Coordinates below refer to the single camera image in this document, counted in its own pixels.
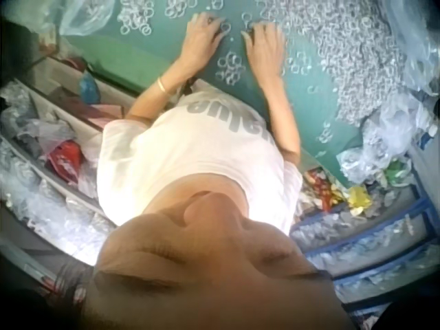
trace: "closed eye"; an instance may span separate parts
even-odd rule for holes
[[[265,254],[264,257],[261,259],[261,261],[265,264],[269,263],[279,263],[280,261],[283,261],[285,259],[288,259],[293,252],[288,253],[269,253]]]
[[[174,263],[178,263],[179,265],[185,265],[185,258],[177,253],[176,251],[171,250],[169,247],[165,247],[163,245],[155,245],[152,247],[144,248],[141,250],[142,252],[151,253],[156,256],[159,256],[163,259],[167,259]]]

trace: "gold bracelet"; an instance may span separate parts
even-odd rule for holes
[[[164,87],[164,84],[162,84],[162,79],[160,77],[157,79],[157,84],[159,85],[159,88],[160,88],[161,91],[163,91],[166,95],[168,95],[170,97],[172,96],[170,93],[168,93],[166,91],[166,89]]]

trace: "green work surface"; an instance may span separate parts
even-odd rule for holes
[[[231,1],[225,1],[222,10],[213,12],[217,16],[226,17],[232,24],[232,30],[223,40],[210,64],[199,76],[253,106],[268,119],[267,106],[250,71],[240,35],[240,31],[245,29],[242,13],[251,13],[255,21],[260,17],[260,9],[254,0],[234,1],[233,5],[229,3]],[[155,2],[155,15],[150,19],[153,33],[150,36],[144,36],[138,30],[121,35],[122,23],[117,21],[120,4],[116,1],[113,16],[101,31],[92,36],[71,36],[67,39],[83,51],[84,57],[97,71],[141,91],[154,83],[179,56],[187,22],[195,12],[206,11],[210,6],[210,0],[199,0],[196,8],[187,9],[185,15],[178,19],[169,19],[165,16],[165,5],[166,1]],[[293,74],[290,71],[284,76],[287,93],[298,122],[302,147],[344,185],[347,185],[347,180],[340,172],[336,155],[349,147],[362,144],[360,130],[336,121],[338,95],[333,92],[335,87],[330,76],[322,71],[316,47],[303,36],[294,35],[293,39],[292,57],[295,58],[298,52],[305,52],[311,57],[312,66],[306,76]],[[215,78],[215,72],[219,71],[217,67],[219,57],[225,56],[230,50],[242,56],[243,65],[246,66],[245,73],[235,86],[228,86]],[[308,93],[309,87],[312,89],[317,87],[318,93]],[[323,132],[325,124],[330,124],[333,138],[323,144],[318,141],[318,137]]]

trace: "hand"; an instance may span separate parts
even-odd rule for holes
[[[190,78],[202,70],[215,54],[221,39],[226,35],[215,35],[224,21],[225,19],[213,19],[212,15],[202,12],[194,14],[188,23],[181,55],[177,60],[187,77]]]
[[[280,80],[283,68],[285,37],[274,23],[254,24],[254,42],[242,32],[252,72],[260,88],[265,91]]]

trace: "left hand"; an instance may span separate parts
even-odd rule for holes
[[[216,36],[224,21],[225,19],[213,19],[211,14],[202,12],[194,14],[188,23],[185,41],[177,60],[187,77],[193,77],[201,71],[215,54],[221,39],[226,35],[220,33]]]

